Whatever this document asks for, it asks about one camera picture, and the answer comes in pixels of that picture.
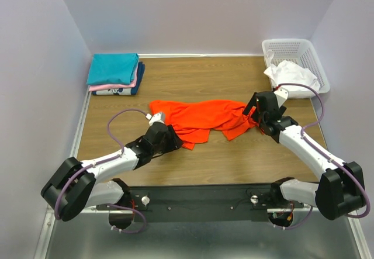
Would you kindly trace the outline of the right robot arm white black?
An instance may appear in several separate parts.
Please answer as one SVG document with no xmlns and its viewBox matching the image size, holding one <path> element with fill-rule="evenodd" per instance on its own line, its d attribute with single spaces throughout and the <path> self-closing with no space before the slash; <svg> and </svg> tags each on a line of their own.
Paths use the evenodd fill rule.
<svg viewBox="0 0 374 259">
<path fill-rule="evenodd" d="M 313 140 L 290 116 L 285 116 L 284 103 L 288 92 L 283 88 L 256 92 L 245 107 L 260 130 L 275 142 L 293 152 L 319 179 L 318 183 L 303 182 L 287 177 L 275 181 L 269 192 L 270 203 L 283 207 L 294 201 L 313 206 L 328 220 L 341 216 L 352 217 L 352 212 L 364 208 L 365 217 L 371 205 L 365 191 L 363 171 L 356 162 L 346 163 Z"/>
</svg>

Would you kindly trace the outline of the orange t shirt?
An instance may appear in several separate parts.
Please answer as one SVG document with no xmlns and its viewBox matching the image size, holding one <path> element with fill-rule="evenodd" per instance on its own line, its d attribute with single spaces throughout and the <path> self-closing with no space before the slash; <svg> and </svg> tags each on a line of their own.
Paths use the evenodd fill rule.
<svg viewBox="0 0 374 259">
<path fill-rule="evenodd" d="M 211 130 L 222 132 L 230 141 L 258 126 L 251 118 L 255 108 L 245 115 L 245 107 L 242 102 L 218 99 L 197 103 L 163 100 L 149 103 L 153 115 L 164 113 L 166 124 L 172 125 L 182 140 L 182 147 L 188 150 L 208 142 Z"/>
</svg>

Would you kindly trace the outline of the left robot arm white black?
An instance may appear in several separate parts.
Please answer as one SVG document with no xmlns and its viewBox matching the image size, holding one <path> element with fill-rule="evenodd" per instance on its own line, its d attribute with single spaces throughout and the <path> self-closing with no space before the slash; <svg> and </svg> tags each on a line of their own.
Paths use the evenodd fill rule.
<svg viewBox="0 0 374 259">
<path fill-rule="evenodd" d="M 144 135 L 112 154 L 86 161 L 67 158 L 41 189 L 41 197 L 53 208 L 55 218 L 64 222 L 89 206 L 111 203 L 116 209 L 124 209 L 130 196 L 118 183 L 110 187 L 110 197 L 94 194 L 94 187 L 148 164 L 157 155 L 177 150 L 182 144 L 171 125 L 155 122 Z"/>
</svg>

